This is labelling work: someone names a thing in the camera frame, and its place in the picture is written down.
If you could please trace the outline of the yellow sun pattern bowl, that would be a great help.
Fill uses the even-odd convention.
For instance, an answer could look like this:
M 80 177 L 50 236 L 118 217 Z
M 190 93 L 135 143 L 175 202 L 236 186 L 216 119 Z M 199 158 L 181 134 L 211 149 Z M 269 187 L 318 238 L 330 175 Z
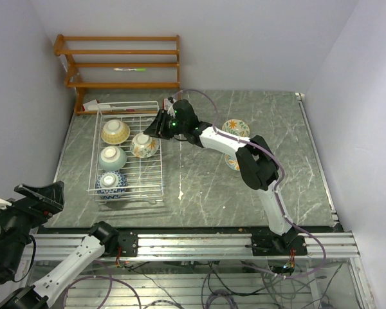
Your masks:
M 109 145 L 119 145 L 129 138 L 130 132 L 126 123 L 119 119 L 112 119 L 104 124 L 101 139 Z

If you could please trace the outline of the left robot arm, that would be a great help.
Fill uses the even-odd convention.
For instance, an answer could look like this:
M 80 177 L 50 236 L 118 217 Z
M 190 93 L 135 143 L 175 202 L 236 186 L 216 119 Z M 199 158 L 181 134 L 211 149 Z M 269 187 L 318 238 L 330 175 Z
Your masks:
M 20 184 L 20 200 L 0 198 L 0 308 L 51 308 L 92 262 L 118 249 L 118 231 L 104 221 L 85 235 L 39 234 L 64 208 L 64 183 Z

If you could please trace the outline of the red blue zigzag bowl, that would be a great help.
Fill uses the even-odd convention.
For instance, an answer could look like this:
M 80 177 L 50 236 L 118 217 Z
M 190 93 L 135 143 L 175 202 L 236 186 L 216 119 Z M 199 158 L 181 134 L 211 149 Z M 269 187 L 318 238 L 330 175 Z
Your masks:
M 118 171 L 107 171 L 96 181 L 96 193 L 103 200 L 121 198 L 126 193 L 127 178 Z

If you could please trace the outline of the white wire dish rack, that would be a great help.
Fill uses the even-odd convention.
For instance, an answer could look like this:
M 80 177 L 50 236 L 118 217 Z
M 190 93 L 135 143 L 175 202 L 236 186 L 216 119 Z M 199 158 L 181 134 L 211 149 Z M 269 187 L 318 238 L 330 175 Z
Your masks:
M 161 201 L 163 197 L 163 166 L 160 141 L 156 154 L 150 158 L 137 158 L 130 151 L 132 139 L 136 134 L 143 133 L 143 131 L 152 123 L 159 110 L 159 104 L 156 101 L 133 102 L 136 106 L 135 113 L 107 114 L 102 113 L 101 111 L 96 113 L 87 191 L 98 203 L 107 203 L 110 201 L 148 201 L 156 203 Z M 111 146 L 101 139 L 101 132 L 104 124 L 112 119 L 121 120 L 126 123 L 131 130 L 129 138 L 125 142 L 114 145 L 122 148 L 127 155 L 127 163 L 118 172 L 125 175 L 128 186 L 126 188 L 126 193 L 121 198 L 103 200 L 96 193 L 96 182 L 98 177 L 107 171 L 98 167 L 98 156 L 103 148 Z

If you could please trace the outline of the yellow star floral bowl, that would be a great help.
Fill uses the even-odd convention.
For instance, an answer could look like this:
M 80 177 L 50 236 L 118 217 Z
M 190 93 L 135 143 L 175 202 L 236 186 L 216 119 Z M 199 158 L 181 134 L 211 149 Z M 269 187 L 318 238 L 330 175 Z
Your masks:
M 159 141 L 143 133 L 138 133 L 131 141 L 130 151 L 137 158 L 150 158 L 156 154 Z

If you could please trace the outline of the pale green celadon bowl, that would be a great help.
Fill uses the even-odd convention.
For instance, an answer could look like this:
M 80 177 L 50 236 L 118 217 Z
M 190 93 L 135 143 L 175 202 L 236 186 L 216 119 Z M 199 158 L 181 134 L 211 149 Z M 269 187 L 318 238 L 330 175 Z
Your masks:
M 119 171 L 126 163 L 125 151 L 114 145 L 103 148 L 98 156 L 98 167 L 104 171 Z

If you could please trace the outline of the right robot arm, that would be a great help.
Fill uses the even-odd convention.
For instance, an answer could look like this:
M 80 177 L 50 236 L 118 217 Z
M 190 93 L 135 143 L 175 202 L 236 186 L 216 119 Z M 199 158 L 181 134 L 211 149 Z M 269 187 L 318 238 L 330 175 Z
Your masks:
M 253 249 L 283 255 L 293 248 L 299 229 L 290 218 L 280 193 L 284 169 L 263 137 L 236 136 L 200 121 L 187 100 L 173 103 L 168 110 L 160 109 L 143 133 L 166 140 L 183 135 L 192 145 L 235 158 L 243 182 L 259 195 L 270 229 L 266 240 L 257 242 Z

